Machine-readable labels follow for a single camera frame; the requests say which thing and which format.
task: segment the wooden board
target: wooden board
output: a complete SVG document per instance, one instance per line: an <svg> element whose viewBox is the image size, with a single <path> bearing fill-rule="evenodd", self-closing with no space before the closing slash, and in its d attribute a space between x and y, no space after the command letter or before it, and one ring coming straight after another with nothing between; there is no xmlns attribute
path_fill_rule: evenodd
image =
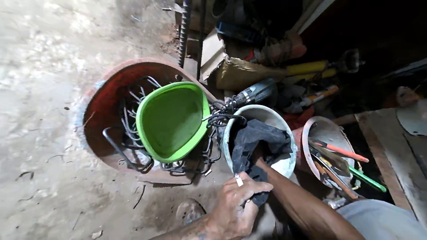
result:
<svg viewBox="0 0 427 240"><path fill-rule="evenodd" d="M356 114L356 119L396 206L427 227L427 179L404 136L395 109Z"/></svg>

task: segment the orange tool handle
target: orange tool handle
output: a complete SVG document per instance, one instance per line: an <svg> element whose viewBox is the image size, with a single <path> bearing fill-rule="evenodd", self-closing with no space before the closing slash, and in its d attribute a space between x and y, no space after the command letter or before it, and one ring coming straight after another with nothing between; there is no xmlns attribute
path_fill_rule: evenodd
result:
<svg viewBox="0 0 427 240"><path fill-rule="evenodd" d="M328 169L323 168L325 170L325 172L329 175L329 177L352 199L357 199L358 196L356 196L354 193L351 192L351 190L346 187L344 184L342 184L342 182L333 174L331 173Z"/></svg>
<svg viewBox="0 0 427 240"><path fill-rule="evenodd" d="M317 140L315 140L314 143L317 144L317 145L319 145L319 146L322 146L324 148L327 148L329 150L332 150L334 152L341 153L341 154L343 154L343 155L345 155L345 156L347 156L349 158L352 158L352 159L355 159L355 160L359 160L359 161L362 161L362 162L366 162L366 163L369 162L369 159L367 159L367 158L365 158L363 156L360 156L359 154L356 154L354 152L350 152L350 151L344 150L344 149L336 147L334 145L330 145L330 144L327 144L327 143L324 143L324 142L321 142L321 141L317 141Z"/></svg>

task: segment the hand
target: hand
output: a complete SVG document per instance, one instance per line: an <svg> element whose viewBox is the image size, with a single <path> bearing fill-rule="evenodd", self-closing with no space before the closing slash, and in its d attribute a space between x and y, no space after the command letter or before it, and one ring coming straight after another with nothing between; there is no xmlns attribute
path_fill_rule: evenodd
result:
<svg viewBox="0 0 427 240"><path fill-rule="evenodd" d="M254 152L252 153L251 160L256 166L262 169L264 169L264 167L268 167L267 163L264 161L264 153L261 144L258 144L258 146L255 148Z"/></svg>
<svg viewBox="0 0 427 240"><path fill-rule="evenodd" d="M219 203L208 216L207 225L217 234L217 239L233 239L246 237L252 232L258 207L252 202L246 202L252 195L268 192L273 185L266 182L256 182L245 172L239 173L243 185L238 186L233 177L226 181L219 193Z"/></svg>

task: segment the rebar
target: rebar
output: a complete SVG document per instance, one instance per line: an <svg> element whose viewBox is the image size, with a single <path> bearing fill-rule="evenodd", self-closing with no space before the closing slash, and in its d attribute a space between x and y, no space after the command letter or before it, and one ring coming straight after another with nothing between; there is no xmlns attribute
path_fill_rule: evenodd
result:
<svg viewBox="0 0 427 240"><path fill-rule="evenodd" d="M184 67L184 60L185 60L185 50L187 48L187 36L188 36L188 29L190 27L190 20L191 20L191 0L184 0L183 4L183 12L182 12L182 18L181 18L181 34L179 36L179 60L178 65L179 67Z"/></svg>

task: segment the dirty floor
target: dirty floor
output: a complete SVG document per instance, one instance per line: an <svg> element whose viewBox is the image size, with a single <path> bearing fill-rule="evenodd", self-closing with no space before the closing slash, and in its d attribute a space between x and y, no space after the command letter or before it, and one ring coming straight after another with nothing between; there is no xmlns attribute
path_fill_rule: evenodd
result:
<svg viewBox="0 0 427 240"><path fill-rule="evenodd" d="M187 197L213 208L217 189L231 176L225 162L192 185L146 184L137 204L144 183L82 150L74 134L81 96L108 69L147 56L177 62L164 49L175 20L161 8L172 5L0 2L0 240L90 239L100 230L100 240L149 239L174 226ZM195 66L186 61L191 73ZM24 172L30 173L19 177ZM274 219L263 223L261 235Z"/></svg>

